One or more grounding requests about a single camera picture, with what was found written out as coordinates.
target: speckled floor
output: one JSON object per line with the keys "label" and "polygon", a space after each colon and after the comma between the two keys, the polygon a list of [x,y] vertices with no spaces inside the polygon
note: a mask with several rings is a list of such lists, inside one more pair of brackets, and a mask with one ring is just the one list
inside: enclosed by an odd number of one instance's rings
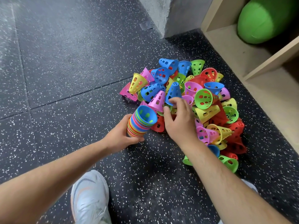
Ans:
{"label": "speckled floor", "polygon": [[[137,0],[0,0],[0,182],[95,142],[136,104],[118,93],[161,57],[204,59],[246,124],[238,175],[299,222],[299,159],[200,31],[161,39],[142,31]],[[113,223],[217,223],[200,179],[167,136],[99,161]],[[72,223],[70,191],[41,223]]]}

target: left hand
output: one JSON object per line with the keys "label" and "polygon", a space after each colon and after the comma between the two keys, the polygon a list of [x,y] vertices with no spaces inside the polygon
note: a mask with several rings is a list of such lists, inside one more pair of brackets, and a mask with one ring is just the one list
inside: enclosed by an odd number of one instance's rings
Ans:
{"label": "left hand", "polygon": [[127,125],[132,114],[127,114],[123,119],[103,138],[109,153],[116,153],[124,150],[126,147],[138,142],[143,142],[143,137],[127,137]]}

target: right hand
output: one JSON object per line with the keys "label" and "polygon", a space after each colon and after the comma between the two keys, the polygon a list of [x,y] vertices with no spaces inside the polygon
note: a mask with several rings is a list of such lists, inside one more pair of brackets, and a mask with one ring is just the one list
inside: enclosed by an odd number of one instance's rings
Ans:
{"label": "right hand", "polygon": [[198,141],[194,114],[187,102],[179,97],[169,100],[177,107],[177,116],[173,120],[168,106],[164,107],[165,128],[168,135],[181,147],[185,142]]}

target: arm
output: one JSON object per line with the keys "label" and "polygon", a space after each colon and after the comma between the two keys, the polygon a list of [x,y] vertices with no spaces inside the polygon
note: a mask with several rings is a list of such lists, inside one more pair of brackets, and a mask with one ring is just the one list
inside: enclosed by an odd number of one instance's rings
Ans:
{"label": "arm", "polygon": [[0,222],[35,223],[98,160],[143,141],[126,137],[130,117],[102,140],[1,184]]}
{"label": "arm", "polygon": [[173,121],[169,108],[164,107],[166,130],[192,162],[223,223],[290,224],[197,138],[189,105],[181,98],[171,102],[177,105],[177,117]]}

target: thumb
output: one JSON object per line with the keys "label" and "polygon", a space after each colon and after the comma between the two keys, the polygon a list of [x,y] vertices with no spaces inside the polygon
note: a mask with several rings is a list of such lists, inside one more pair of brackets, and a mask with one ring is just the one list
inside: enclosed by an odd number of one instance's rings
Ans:
{"label": "thumb", "polygon": [[169,107],[168,106],[164,106],[163,110],[164,110],[164,121],[165,121],[165,124],[169,124],[169,123],[173,122]]}
{"label": "thumb", "polygon": [[137,144],[138,142],[143,142],[144,137],[127,137],[129,145]]}

